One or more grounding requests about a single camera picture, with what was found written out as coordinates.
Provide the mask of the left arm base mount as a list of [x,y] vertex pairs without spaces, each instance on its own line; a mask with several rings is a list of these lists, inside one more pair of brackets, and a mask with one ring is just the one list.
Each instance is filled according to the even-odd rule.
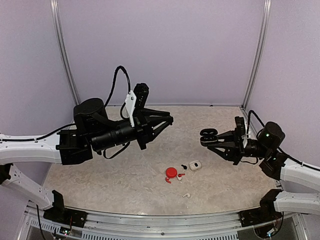
[[44,211],[43,217],[47,220],[68,225],[71,227],[83,228],[87,220],[88,213],[70,208],[58,209],[50,208]]

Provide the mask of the right aluminium frame post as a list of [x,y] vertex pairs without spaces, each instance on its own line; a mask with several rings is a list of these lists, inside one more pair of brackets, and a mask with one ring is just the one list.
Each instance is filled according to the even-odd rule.
[[267,32],[268,32],[268,25],[270,20],[270,14],[271,14],[271,0],[265,0],[263,5],[263,12],[262,12],[262,20],[260,24],[260,30],[258,35],[258,41],[257,46],[255,50],[255,55],[253,58],[253,64],[249,75],[249,81],[248,85],[244,94],[244,99],[242,101],[242,108],[246,110],[249,105],[249,101],[251,98],[251,95],[253,93],[254,85],[257,79],[259,66],[261,63],[261,59],[263,56],[264,46],[266,42]]

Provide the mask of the red earbud left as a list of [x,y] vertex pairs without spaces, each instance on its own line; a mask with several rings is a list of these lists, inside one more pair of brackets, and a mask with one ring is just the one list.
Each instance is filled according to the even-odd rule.
[[171,184],[170,178],[166,177],[166,178],[165,178],[165,181],[166,181],[167,183]]

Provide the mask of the black earbud charging case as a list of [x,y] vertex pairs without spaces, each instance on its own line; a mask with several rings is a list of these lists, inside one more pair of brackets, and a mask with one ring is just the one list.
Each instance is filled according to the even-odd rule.
[[200,131],[200,144],[203,147],[216,143],[219,139],[217,137],[218,131],[215,128],[205,128]]

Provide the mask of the white earbud charging case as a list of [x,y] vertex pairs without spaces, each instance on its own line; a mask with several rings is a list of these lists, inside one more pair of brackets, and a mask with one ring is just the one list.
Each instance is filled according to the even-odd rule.
[[189,169],[191,171],[197,171],[202,168],[202,163],[200,161],[192,161],[189,163]]

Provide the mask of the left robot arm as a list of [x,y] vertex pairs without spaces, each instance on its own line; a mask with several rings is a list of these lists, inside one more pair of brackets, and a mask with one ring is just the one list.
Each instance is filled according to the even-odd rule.
[[42,210],[50,212],[63,223],[70,218],[63,195],[46,190],[18,169],[16,163],[44,162],[57,165],[79,165],[93,158],[93,153],[105,156],[106,150],[123,146],[125,150],[137,141],[146,149],[174,118],[167,111],[134,106],[127,119],[110,120],[104,103],[91,98],[73,109],[74,123],[43,136],[0,136],[0,184],[23,193]]

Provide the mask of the front aluminium rail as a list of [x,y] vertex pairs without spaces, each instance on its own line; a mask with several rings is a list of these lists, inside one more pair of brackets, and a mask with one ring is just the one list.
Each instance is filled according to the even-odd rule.
[[194,215],[133,215],[87,211],[83,227],[43,218],[29,202],[16,240],[307,240],[307,227],[298,213],[279,220],[242,226],[237,211]]

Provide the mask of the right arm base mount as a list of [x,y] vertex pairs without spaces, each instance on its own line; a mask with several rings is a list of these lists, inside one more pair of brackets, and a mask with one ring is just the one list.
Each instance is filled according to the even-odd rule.
[[283,216],[281,212],[270,213],[262,210],[260,207],[242,210],[238,215],[243,228],[275,221],[277,219],[281,219]]

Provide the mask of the red earbud right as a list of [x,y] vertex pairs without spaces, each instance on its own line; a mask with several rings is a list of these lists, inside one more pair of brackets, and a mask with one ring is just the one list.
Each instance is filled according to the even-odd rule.
[[182,177],[182,176],[184,176],[184,175],[185,175],[185,173],[178,173],[178,174],[177,174],[177,177],[180,178],[180,177]]

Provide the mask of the red round charging case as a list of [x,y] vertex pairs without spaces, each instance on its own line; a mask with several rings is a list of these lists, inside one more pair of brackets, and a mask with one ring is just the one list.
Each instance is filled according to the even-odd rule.
[[168,167],[165,171],[165,175],[169,179],[177,177],[178,171],[174,167]]

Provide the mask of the left aluminium frame post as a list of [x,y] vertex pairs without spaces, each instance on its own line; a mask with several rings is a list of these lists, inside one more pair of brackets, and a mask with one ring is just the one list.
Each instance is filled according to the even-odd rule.
[[74,104],[79,105],[81,103],[81,100],[80,100],[76,83],[73,77],[73,73],[71,70],[71,65],[70,65],[70,61],[67,53],[67,48],[64,41],[62,22],[60,18],[59,1],[50,0],[49,2],[50,2],[51,14],[52,14],[53,26],[54,26],[57,44],[60,52],[62,66],[66,75],[67,84],[70,89],[71,97],[73,99]]

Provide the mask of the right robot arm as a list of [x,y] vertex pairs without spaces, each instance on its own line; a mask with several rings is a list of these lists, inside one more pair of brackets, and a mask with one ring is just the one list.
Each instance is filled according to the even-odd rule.
[[238,165],[243,158],[255,158],[262,172],[276,181],[292,182],[315,193],[292,193],[281,189],[270,190],[256,208],[256,218],[266,222],[283,212],[319,215],[320,169],[280,151],[285,138],[281,127],[272,121],[266,123],[255,139],[249,138],[248,125],[243,118],[236,119],[234,130],[221,134],[214,128],[200,131],[200,144],[226,161]]

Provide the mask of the aluminium frame post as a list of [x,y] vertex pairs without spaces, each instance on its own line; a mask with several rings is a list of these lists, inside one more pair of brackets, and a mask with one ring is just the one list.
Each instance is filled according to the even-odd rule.
[[253,93],[254,85],[257,79],[259,66],[261,63],[261,59],[263,56],[264,46],[266,42],[267,32],[268,32],[268,25],[270,20],[270,14],[271,14],[271,0],[265,0],[263,5],[263,12],[262,12],[262,20],[260,24],[260,30],[258,35],[258,41],[257,46],[255,50],[255,55],[253,58],[253,64],[249,75],[249,81],[248,85],[244,94],[244,99],[242,101],[242,108],[246,110],[249,105],[249,101],[251,98],[251,95]]
[[74,104],[79,105],[81,103],[81,100],[80,100],[76,83],[73,77],[73,73],[71,70],[71,65],[70,65],[70,61],[67,53],[67,48],[64,41],[62,22],[60,18],[59,1],[50,0],[49,2],[50,2],[51,14],[52,14],[53,26],[54,26],[57,44],[60,52],[62,66],[66,75],[67,84],[70,89],[71,97],[73,99]]

